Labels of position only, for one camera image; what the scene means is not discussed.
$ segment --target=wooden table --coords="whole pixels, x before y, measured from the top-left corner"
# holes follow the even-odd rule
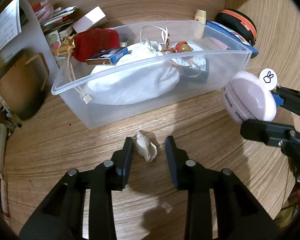
[[[113,0],[116,6],[112,7],[111,0],[103,4],[96,0],[53,1],[63,1],[65,5],[85,3],[85,10],[103,5],[110,21],[122,23],[136,21],[138,12],[145,10],[148,11],[147,16],[141,14],[143,20],[187,19],[193,17],[200,3],[209,2],[207,11],[213,18],[226,2],[226,7],[239,8],[258,27],[256,48],[260,55],[250,61],[247,70],[258,74],[262,68],[270,67],[283,86],[300,90],[300,13],[290,0]],[[291,113],[284,109],[279,109],[275,121],[293,124]],[[231,168],[272,218],[294,185],[287,157],[279,149],[242,139],[240,126],[222,105],[220,91],[94,130],[87,130],[60,97],[49,95],[37,115],[17,129],[7,143],[4,175],[12,228],[20,231],[67,170],[93,169],[109,159],[123,146],[125,137],[134,136],[137,130],[145,131],[159,151],[152,163],[145,163],[135,154],[126,189],[113,192],[120,240],[183,238],[187,193],[177,192],[171,184],[164,151],[168,135],[173,135],[177,146],[206,168]],[[87,210],[84,233],[87,236]]]

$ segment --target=white cloth bag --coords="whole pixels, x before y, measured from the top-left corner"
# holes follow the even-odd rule
[[[96,65],[91,74],[119,65],[162,56],[162,47],[155,41],[137,43],[128,47],[129,54],[114,65]],[[179,71],[170,60],[163,60],[118,71],[88,81],[83,90],[91,96],[90,103],[127,105],[156,98],[179,82]]]

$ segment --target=paper document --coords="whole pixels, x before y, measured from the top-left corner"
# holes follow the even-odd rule
[[[0,14],[0,50],[19,33],[19,0],[13,0]]]

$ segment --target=gold ribbon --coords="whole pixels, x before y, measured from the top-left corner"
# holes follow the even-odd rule
[[[75,44],[74,44],[74,37],[76,34],[72,36],[65,37],[64,41],[61,43],[59,51],[58,51],[58,57],[66,57],[70,54],[72,54]]]

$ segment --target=drawstring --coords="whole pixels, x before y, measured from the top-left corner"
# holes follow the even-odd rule
[[[189,61],[187,61],[188,63],[191,62],[192,64],[198,66],[196,63],[194,63],[193,60],[189,59]],[[198,77],[200,74],[201,74],[201,70],[199,69],[199,74],[197,75],[186,75],[185,72],[183,71],[183,67],[184,66],[181,66],[181,65],[178,65],[177,63],[175,63],[174,61],[172,62],[172,66],[174,66],[176,69],[178,69],[180,72],[181,72],[181,75],[185,76],[185,77],[189,77],[189,78],[195,78],[195,77]]]
[[[72,67],[72,63],[71,63],[71,57],[72,57],[72,51],[73,51],[74,47],[73,46],[69,46],[68,47],[68,56],[67,56],[67,68],[68,68],[68,77],[69,77],[69,81],[72,82],[74,80],[77,80],[75,78],[75,75],[74,75],[74,70],[73,70],[73,67]],[[76,90],[83,98],[83,101],[87,104],[89,103],[92,98],[91,96],[87,95],[84,90],[80,87],[80,85],[78,85],[78,87],[74,87],[74,90]]]

